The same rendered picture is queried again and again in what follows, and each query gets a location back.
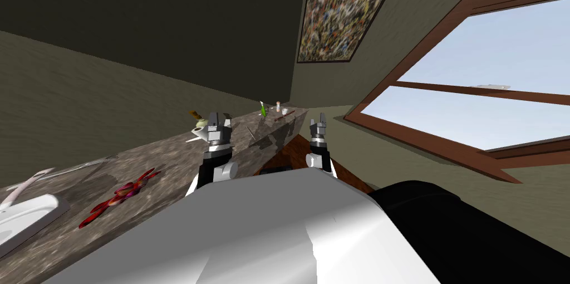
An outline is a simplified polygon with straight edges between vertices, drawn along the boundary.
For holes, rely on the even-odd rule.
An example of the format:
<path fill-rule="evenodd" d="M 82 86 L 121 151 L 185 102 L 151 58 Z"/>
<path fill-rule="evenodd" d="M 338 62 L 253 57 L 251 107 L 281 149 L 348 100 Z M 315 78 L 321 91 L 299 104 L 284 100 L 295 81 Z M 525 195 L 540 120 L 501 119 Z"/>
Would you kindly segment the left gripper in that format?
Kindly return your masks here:
<path fill-rule="evenodd" d="M 226 119 L 224 125 L 219 125 L 219 115 L 211 113 L 208 118 L 207 141 L 209 146 L 220 146 L 230 144 L 232 134 L 232 120 Z"/>

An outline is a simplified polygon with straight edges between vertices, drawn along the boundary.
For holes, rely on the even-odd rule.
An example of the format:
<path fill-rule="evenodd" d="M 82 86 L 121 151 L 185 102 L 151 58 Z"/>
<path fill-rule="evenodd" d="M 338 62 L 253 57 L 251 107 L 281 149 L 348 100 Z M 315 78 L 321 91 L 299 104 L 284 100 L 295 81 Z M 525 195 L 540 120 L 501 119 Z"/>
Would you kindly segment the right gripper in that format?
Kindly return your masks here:
<path fill-rule="evenodd" d="M 315 123 L 314 119 L 311 119 L 309 130 L 311 134 L 312 141 L 324 141 L 325 140 L 325 129 L 326 129 L 326 116 L 325 113 L 320 113 L 320 119 L 318 123 Z"/>

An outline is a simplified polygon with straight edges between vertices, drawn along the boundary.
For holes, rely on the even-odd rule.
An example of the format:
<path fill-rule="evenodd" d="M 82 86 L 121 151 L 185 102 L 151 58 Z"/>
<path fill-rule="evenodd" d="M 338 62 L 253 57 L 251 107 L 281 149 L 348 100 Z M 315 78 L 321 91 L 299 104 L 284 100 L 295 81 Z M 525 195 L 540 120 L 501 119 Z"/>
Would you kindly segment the white cone-shaped thing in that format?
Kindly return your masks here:
<path fill-rule="evenodd" d="M 205 126 L 195 127 L 191 132 L 195 135 L 195 137 L 187 140 L 186 143 L 197 140 L 208 141 L 208 131 Z"/>

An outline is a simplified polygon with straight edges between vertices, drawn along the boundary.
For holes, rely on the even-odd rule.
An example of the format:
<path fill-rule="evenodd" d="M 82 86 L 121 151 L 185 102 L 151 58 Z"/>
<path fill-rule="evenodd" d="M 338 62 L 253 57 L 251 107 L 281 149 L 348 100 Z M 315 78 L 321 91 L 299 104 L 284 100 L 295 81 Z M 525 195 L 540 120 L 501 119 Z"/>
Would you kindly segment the brown wooden vanity cabinet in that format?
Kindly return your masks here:
<path fill-rule="evenodd" d="M 291 166 L 293 169 L 307 168 L 306 155 L 310 153 L 309 141 L 301 136 L 296 135 L 287 143 L 275 156 L 273 156 L 266 164 L 262 166 L 254 175 L 259 175 L 262 169 L 276 168 L 281 166 Z M 335 169 L 336 176 L 344 183 L 364 192 L 370 193 L 374 189 L 364 183 L 349 170 L 342 167 L 334 159 L 332 165 Z"/>

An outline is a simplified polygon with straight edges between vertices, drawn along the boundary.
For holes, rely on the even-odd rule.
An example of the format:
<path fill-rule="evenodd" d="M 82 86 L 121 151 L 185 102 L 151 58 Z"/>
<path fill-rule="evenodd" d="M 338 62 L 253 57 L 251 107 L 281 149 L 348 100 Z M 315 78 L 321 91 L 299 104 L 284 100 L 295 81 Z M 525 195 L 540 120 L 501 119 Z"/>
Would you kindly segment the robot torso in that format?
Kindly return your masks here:
<path fill-rule="evenodd" d="M 214 182 L 43 284 L 440 284 L 369 195 L 305 168 Z"/>

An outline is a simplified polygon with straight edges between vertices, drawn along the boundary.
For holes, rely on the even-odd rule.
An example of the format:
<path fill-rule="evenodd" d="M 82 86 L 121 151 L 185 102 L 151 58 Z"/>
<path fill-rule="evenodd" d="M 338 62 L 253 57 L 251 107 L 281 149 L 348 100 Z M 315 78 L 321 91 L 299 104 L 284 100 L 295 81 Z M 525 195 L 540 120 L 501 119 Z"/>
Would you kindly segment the multicolour speckled framed painting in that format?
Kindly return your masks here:
<path fill-rule="evenodd" d="M 305 0 L 298 63 L 349 62 L 385 0 Z"/>

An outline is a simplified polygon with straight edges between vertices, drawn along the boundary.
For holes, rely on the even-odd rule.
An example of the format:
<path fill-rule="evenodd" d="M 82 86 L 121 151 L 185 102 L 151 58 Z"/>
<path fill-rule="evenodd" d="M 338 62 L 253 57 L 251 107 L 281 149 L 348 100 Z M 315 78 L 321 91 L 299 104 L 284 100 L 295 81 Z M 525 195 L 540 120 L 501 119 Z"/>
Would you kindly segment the red and purple leafy thing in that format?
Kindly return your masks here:
<path fill-rule="evenodd" d="M 89 225 L 100 215 L 103 214 L 105 210 L 108 210 L 112 206 L 116 206 L 124 202 L 126 199 L 137 195 L 143 187 L 148 183 L 148 180 L 159 175 L 162 171 L 156 171 L 154 168 L 146 171 L 143 175 L 135 180 L 135 182 L 128 182 L 114 191 L 114 196 L 109 200 L 99 203 L 90 211 L 90 216 L 83 220 L 79 225 L 78 229 L 84 228 Z"/>

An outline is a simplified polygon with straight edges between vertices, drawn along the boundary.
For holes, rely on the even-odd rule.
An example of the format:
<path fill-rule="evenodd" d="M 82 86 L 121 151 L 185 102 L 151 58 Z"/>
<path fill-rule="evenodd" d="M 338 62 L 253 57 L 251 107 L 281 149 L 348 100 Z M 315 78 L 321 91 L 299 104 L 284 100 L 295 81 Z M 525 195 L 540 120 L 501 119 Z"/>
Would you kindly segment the brown framed window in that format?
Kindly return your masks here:
<path fill-rule="evenodd" d="M 570 0 L 461 0 L 345 119 L 504 182 L 570 164 Z"/>

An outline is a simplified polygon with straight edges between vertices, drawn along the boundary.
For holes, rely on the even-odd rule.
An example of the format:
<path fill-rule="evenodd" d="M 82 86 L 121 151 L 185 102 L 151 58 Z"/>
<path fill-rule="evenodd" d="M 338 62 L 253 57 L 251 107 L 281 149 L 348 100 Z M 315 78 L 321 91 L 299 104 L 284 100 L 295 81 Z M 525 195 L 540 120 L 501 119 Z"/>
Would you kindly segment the pale curved faucet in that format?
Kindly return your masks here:
<path fill-rule="evenodd" d="M 53 171 L 55 168 L 49 168 L 49 169 L 45 169 L 42 170 L 40 172 L 35 173 L 33 176 L 31 176 L 30 178 L 28 178 L 27 180 L 25 180 L 25 182 L 19 184 L 14 190 L 13 192 L 11 192 L 3 201 L 2 203 L 0 203 L 0 213 L 3 213 L 6 211 L 6 209 L 8 209 L 10 206 L 12 206 L 13 202 L 18 198 L 18 196 L 27 188 L 29 187 L 31 184 L 33 184 L 34 182 L 36 182 L 39 178 L 47 175 L 48 173 L 50 173 L 51 171 Z"/>

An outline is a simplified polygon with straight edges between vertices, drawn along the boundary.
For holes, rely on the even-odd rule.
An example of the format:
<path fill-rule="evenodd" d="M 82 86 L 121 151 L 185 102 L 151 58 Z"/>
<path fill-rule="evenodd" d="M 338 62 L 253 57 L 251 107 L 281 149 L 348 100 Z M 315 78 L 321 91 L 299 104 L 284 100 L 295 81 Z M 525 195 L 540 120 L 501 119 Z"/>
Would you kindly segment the white sink basin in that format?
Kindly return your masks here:
<path fill-rule="evenodd" d="M 70 209 L 67 200 L 45 194 L 0 213 L 0 259 Z"/>

